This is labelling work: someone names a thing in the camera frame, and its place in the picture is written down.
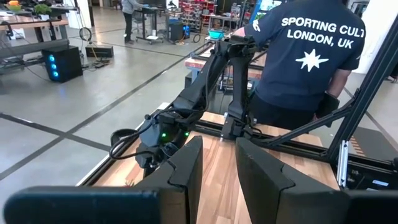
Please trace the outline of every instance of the workbench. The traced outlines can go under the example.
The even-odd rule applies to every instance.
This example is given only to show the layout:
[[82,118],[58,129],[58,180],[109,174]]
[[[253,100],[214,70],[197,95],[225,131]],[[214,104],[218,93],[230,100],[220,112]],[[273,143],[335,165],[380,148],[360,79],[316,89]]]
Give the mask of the workbench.
[[[8,22],[8,25],[0,25],[0,59],[7,58],[8,63],[0,68],[0,73],[5,73],[8,70],[13,70],[17,68],[24,68],[30,65],[35,65],[41,63],[42,61],[38,58],[31,58],[32,60],[23,61],[23,55],[30,54],[34,52],[41,51],[42,49],[58,47],[61,45],[68,45],[68,35],[66,30],[66,25],[68,25],[67,20],[54,20],[51,22],[42,21],[40,19],[35,19],[32,16],[0,16],[1,22]],[[61,40],[57,40],[55,36],[54,27],[59,28],[61,34]],[[44,42],[42,27],[50,27],[50,38],[55,41]],[[19,46],[11,46],[9,37],[6,31],[9,29],[28,29],[33,28],[35,30],[36,38],[38,43],[29,43]]]
[[[34,19],[33,17],[24,17],[24,16],[0,16],[1,22],[6,21],[10,23],[11,29],[27,29],[33,28],[35,29],[35,34],[37,41],[43,42],[43,34],[42,27],[49,27],[50,23],[47,21],[42,21],[40,19]],[[52,21],[53,26],[59,26],[61,38],[67,39],[67,29],[66,25],[68,25],[68,21],[65,19],[58,19]],[[7,25],[0,25],[0,32],[8,30]]]
[[[163,103],[159,109],[164,109],[168,105],[168,103]],[[205,113],[202,120],[224,123],[223,116],[213,113]],[[263,133],[273,136],[288,132],[288,130],[266,125],[256,127]],[[191,132],[187,141],[196,135],[201,135],[203,138],[203,179],[197,223],[251,223],[236,170],[234,142],[196,132]],[[317,146],[322,145],[318,137],[309,134],[303,134],[295,140]],[[123,155],[135,152],[139,143],[140,140],[134,142]],[[334,189],[339,189],[329,164],[281,152],[269,152],[300,172]],[[135,158],[116,161],[106,167],[104,164],[108,158],[108,156],[105,157],[78,185],[84,184],[94,174],[100,174],[100,177],[90,184],[94,186],[120,187],[137,184],[142,180],[144,170],[138,166]]]
[[[205,51],[203,51],[198,56],[203,57],[203,58],[208,58],[208,57],[210,57],[210,51],[213,49],[214,49],[214,44],[211,44]],[[260,54],[261,54],[260,52],[256,52],[254,54],[253,58],[256,58]],[[257,58],[257,60],[253,61],[251,63],[251,65],[257,66],[257,67],[264,67],[264,65],[266,64],[266,58],[267,58],[267,54],[264,54],[264,55],[260,56],[259,58]],[[185,60],[185,66],[189,70],[192,71],[192,81],[194,81],[196,79],[200,70],[203,68],[203,66],[205,66],[205,63],[206,63],[206,60],[194,59],[192,57]],[[232,77],[232,74],[233,74],[232,66],[227,66],[225,68],[224,75]],[[262,69],[249,68],[248,80],[252,81],[254,86],[256,86],[256,84],[258,83],[258,81],[261,78],[261,74],[262,74]]]
[[239,18],[238,17],[231,17],[231,16],[218,16],[218,15],[209,15],[209,30],[213,28],[213,23],[214,20],[220,20],[221,21],[221,30],[224,31],[224,27],[225,27],[225,22],[229,22],[229,29],[228,29],[228,33],[231,32],[232,30],[232,23],[235,22],[239,22]]

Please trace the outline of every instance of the white wall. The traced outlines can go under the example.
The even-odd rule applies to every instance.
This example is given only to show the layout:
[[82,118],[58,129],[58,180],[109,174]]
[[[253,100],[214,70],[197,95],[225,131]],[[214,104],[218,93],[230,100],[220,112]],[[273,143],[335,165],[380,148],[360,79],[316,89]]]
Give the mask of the white wall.
[[[69,6],[75,6],[74,0],[64,0],[64,3]],[[88,10],[87,0],[77,0],[77,4],[80,9],[80,13],[77,11],[70,11],[67,13],[69,27],[74,29],[81,29],[83,27],[91,28],[90,12]]]
[[371,0],[362,15],[366,26],[365,46],[357,73],[367,73],[398,15],[396,0]]

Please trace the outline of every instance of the blue bowl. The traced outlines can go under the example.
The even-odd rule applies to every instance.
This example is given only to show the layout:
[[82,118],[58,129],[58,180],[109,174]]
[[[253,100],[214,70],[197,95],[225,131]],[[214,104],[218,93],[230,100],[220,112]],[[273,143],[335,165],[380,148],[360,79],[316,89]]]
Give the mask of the blue bowl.
[[224,37],[224,32],[222,30],[210,29],[209,36],[212,39],[222,39]]

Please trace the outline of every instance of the shelving unit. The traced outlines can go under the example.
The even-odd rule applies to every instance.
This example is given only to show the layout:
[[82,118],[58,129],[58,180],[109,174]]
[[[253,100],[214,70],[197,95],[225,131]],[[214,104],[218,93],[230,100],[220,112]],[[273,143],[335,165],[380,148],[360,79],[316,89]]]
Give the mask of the shelving unit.
[[216,0],[182,0],[179,2],[182,9],[182,22],[189,25],[191,32],[201,32],[203,24],[209,23],[209,15],[216,11]]
[[256,6],[256,0],[244,0],[242,2],[238,27],[244,27],[249,23],[254,6]]

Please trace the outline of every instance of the computer tower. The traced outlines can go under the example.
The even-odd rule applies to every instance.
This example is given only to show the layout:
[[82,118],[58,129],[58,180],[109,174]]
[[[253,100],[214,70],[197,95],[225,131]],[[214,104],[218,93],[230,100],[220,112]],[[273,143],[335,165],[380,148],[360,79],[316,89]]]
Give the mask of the computer tower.
[[174,22],[169,25],[170,26],[170,40],[171,41],[179,41],[182,40],[184,35],[184,25],[182,22]]
[[184,39],[189,39],[191,34],[191,27],[188,25],[184,25],[182,27],[182,30],[184,32]]
[[45,49],[42,55],[51,81],[64,83],[83,75],[78,47],[69,45]]

